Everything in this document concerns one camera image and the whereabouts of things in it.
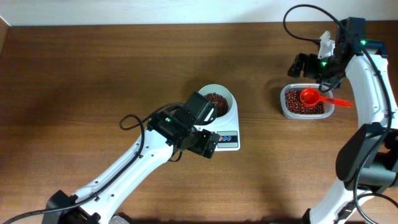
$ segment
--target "clear plastic container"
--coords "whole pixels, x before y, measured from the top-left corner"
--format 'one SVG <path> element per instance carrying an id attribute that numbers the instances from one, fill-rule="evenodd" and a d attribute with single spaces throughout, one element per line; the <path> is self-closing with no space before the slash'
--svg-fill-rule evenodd
<path id="1" fill-rule="evenodd" d="M 285 102 L 285 92 L 289 90 L 298 90 L 301 91 L 305 88 L 315 88 L 318 89 L 319 84 L 316 83 L 297 83 L 297 84 L 289 84 L 285 86 L 285 88 L 282 90 L 280 93 L 280 103 L 282 105 L 282 111 L 284 113 L 284 116 L 287 119 L 322 119 L 322 118 L 327 118 L 329 117 L 333 111 L 335 110 L 335 106 L 331 105 L 329 103 L 325 103 L 325 113 L 323 114 L 296 114 L 290 112 L 287 107 L 286 107 L 286 102 Z M 327 96 L 327 97 L 333 97 L 333 94 L 331 91 L 327 93 L 321 93 L 322 96 Z"/>

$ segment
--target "white wall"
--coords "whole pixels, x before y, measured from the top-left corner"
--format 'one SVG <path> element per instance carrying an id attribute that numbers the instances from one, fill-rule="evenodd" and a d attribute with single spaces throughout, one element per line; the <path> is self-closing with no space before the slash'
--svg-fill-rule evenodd
<path id="1" fill-rule="evenodd" d="M 274 22 L 303 3 L 338 19 L 398 19 L 398 0 L 0 0 L 0 16 L 12 26 Z M 296 9 L 288 20 L 329 19 L 313 9 Z"/>

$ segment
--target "red spoon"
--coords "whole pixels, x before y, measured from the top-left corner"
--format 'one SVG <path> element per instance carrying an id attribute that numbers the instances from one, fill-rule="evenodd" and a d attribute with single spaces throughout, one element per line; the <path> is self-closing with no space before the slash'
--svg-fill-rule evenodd
<path id="1" fill-rule="evenodd" d="M 300 101 L 304 106 L 313 107 L 319 101 L 330 103 L 336 106 L 352 107 L 353 104 L 346 100 L 324 97 L 316 89 L 306 88 L 300 93 Z"/>

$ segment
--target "red bean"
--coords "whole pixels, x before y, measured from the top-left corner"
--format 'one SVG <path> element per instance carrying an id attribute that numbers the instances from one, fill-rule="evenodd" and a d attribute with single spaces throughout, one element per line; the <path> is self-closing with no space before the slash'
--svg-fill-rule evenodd
<path id="1" fill-rule="evenodd" d="M 301 91 L 289 90 L 285 92 L 285 101 L 287 109 L 296 114 L 323 114 L 325 105 L 323 102 L 317 103 L 313 107 L 306 107 L 300 101 Z"/>
<path id="2" fill-rule="evenodd" d="M 205 97 L 217 107 L 217 117 L 224 116 L 228 112 L 228 102 L 223 96 L 217 93 L 209 93 Z"/>

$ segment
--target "wooden table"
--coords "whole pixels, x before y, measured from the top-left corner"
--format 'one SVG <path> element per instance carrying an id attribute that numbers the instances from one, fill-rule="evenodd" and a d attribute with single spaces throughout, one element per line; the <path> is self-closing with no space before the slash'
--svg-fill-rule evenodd
<path id="1" fill-rule="evenodd" d="M 387 45 L 396 98 L 397 26 L 368 24 L 368 36 Z M 335 33 L 331 22 L 289 28 L 313 38 Z M 163 221 L 300 218 L 331 187 L 336 155 L 358 123 L 356 108 L 323 120 L 283 117 L 281 89 L 313 82 L 286 75 L 301 52 L 316 54 L 317 46 L 291 38 L 281 23 L 11 27 L 0 58 L 0 222 L 102 173 L 139 135 L 119 129 L 123 116 L 144 118 L 210 83 L 238 102 L 241 149 L 211 160 L 186 152 L 151 173 L 118 211 Z M 354 100 L 348 80 L 333 94 Z M 386 194 L 398 199 L 396 189 Z M 363 208 L 381 223 L 397 220 L 384 200 Z"/>

